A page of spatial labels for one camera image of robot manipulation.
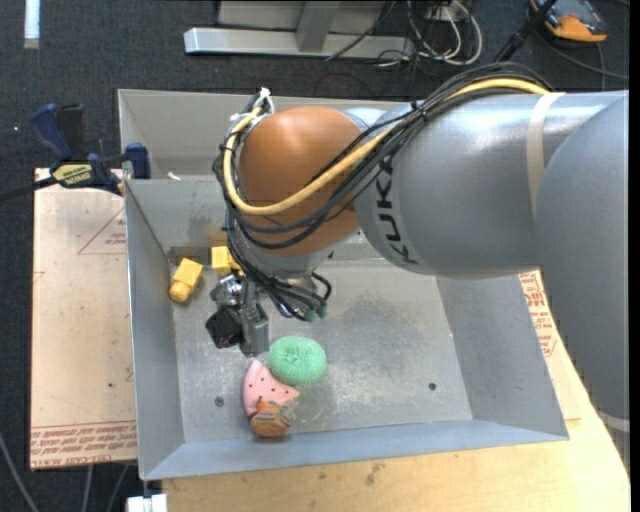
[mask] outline green ball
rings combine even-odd
[[[267,368],[290,386],[310,386],[327,369],[327,355],[316,341],[302,336],[285,336],[269,349]]]

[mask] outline floor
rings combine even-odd
[[[601,53],[595,47],[550,47],[533,34],[512,60],[531,67],[558,90],[628,89],[629,4],[624,0],[592,3],[609,28]],[[396,4],[378,33],[406,33],[404,2]],[[527,4],[527,0],[473,2],[483,33],[482,53],[474,65],[493,61],[525,24]],[[215,12],[216,2],[210,1],[42,0],[36,50],[24,48],[24,2],[0,2],[0,192],[28,185],[35,167],[52,162],[28,124],[31,114],[47,103],[84,103],[88,146],[112,155],[120,149],[115,99],[120,88],[253,93],[256,87],[267,86],[282,96],[401,100],[424,97],[463,70],[433,61],[424,62],[415,72],[406,66],[393,72],[347,59],[185,55],[184,32],[212,25]],[[0,203],[3,448],[39,510],[81,510],[83,504],[86,510],[106,510],[110,501],[112,510],[119,510],[127,496],[145,492],[135,467],[28,469],[32,238],[32,196]],[[9,466],[0,460],[0,510],[29,509]]]

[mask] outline pink object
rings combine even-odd
[[[242,388],[242,399],[247,416],[253,416],[258,412],[256,403],[260,397],[263,402],[275,402],[282,405],[293,400],[299,394],[291,386],[276,379],[267,367],[258,360],[249,366]]]

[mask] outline cable bundle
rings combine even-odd
[[[225,229],[231,232],[238,229],[242,236],[257,247],[263,249],[281,249],[290,247],[313,234],[324,222],[340,215],[370,184],[372,184],[385,162],[404,147],[431,120],[468,100],[481,96],[528,93],[545,94],[550,87],[538,75],[528,68],[512,62],[489,64],[474,70],[462,72],[439,87],[433,94],[422,101],[411,104],[406,114],[380,122],[363,131],[347,148],[327,164],[307,183],[304,188],[283,201],[267,206],[254,206],[243,197],[236,173],[236,159],[243,141],[248,134],[252,122],[259,116],[269,115],[272,104],[254,96],[249,102],[240,120],[232,126],[226,140],[220,146],[220,154],[216,158],[213,170],[222,186],[227,205]],[[348,169],[352,171],[336,187],[327,202],[306,217],[288,224],[271,218],[274,215],[292,208],[309,196],[326,186],[337,176]],[[247,216],[261,216],[270,221],[270,225],[258,225]],[[259,237],[259,233],[291,233],[295,234],[285,240],[270,243]],[[314,311],[326,308],[326,300],[331,292],[328,282],[317,274],[313,277],[327,286],[324,297],[301,287],[270,277],[249,264],[237,247],[233,236],[229,236],[229,249],[247,276],[264,287],[271,299],[287,316],[296,316],[287,307],[286,297],[307,304]]]

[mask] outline cardboard sheet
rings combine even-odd
[[[53,186],[34,204],[30,466],[135,460],[124,201]]]

